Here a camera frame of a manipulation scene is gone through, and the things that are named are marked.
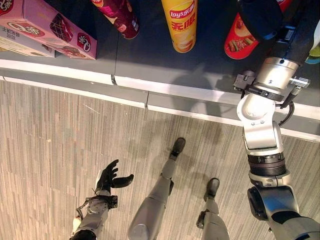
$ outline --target red chip canister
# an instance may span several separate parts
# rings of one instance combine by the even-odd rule
[[[128,0],[91,0],[125,39],[133,39],[140,26]]]

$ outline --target lay's logo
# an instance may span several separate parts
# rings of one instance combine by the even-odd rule
[[[190,4],[187,8],[183,10],[170,10],[170,16],[173,19],[183,19],[189,16],[195,8],[195,1]]]

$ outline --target pink snack box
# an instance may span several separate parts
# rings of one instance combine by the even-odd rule
[[[77,59],[96,59],[97,40],[43,0],[0,0],[0,25]]]

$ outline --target snack box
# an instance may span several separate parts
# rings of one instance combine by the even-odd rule
[[[96,59],[97,40],[43,0],[0,0],[0,25],[77,59]]]
[[[55,57],[52,48],[4,26],[0,26],[0,47],[25,56]]]

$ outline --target white shelf edge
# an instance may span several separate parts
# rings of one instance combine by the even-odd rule
[[[206,114],[202,114],[202,113],[176,110],[176,109],[155,106],[155,105],[149,105],[149,104],[147,105],[147,108],[151,111],[156,111],[156,112],[180,115],[180,116],[184,116],[184,117],[212,121],[212,122],[217,122],[217,123],[222,123],[222,124],[229,124],[229,125],[234,125],[234,126],[238,126],[238,127],[243,126],[243,124],[240,120],[234,120],[234,119],[230,119],[230,118],[210,116],[210,115],[206,115]],[[286,128],[281,128],[281,134],[286,135],[286,136],[290,136],[290,137],[295,137],[295,138],[300,138],[300,139],[312,141],[312,142],[320,142],[319,135],[310,134],[310,133],[306,133],[306,132],[300,132],[300,131],[294,131],[294,130],[290,130],[290,129],[286,129]]]
[[[216,102],[222,104],[238,105],[240,101],[240,94],[225,92],[219,90],[203,89],[190,86],[174,85],[163,82],[147,81],[138,78],[131,78],[125,76],[114,76],[118,86],[140,89],[160,94],[168,94],[179,97],[198,99],[209,102]],[[314,120],[320,120],[320,107],[310,106],[295,103],[295,110],[293,115],[309,118]],[[287,114],[288,109],[280,109],[279,107],[275,110],[278,113]]]
[[[108,85],[113,84],[110,74],[80,70],[64,66],[0,59],[0,68],[28,71],[40,74],[49,74]]]
[[[117,97],[103,95],[103,94],[94,93],[90,91],[83,91],[83,90],[78,90],[74,88],[57,86],[57,85],[52,85],[52,84],[47,84],[47,83],[42,83],[37,81],[23,80],[23,79],[18,79],[13,77],[3,77],[3,78],[4,78],[4,81],[7,81],[7,82],[26,84],[26,85],[31,85],[35,87],[45,88],[45,89],[57,90],[57,91],[66,92],[70,94],[76,94],[76,95],[86,96],[90,98],[106,100],[106,101],[110,101],[118,104],[130,105],[130,106],[138,107],[142,109],[146,107],[144,102],[131,101],[123,98],[117,98]]]

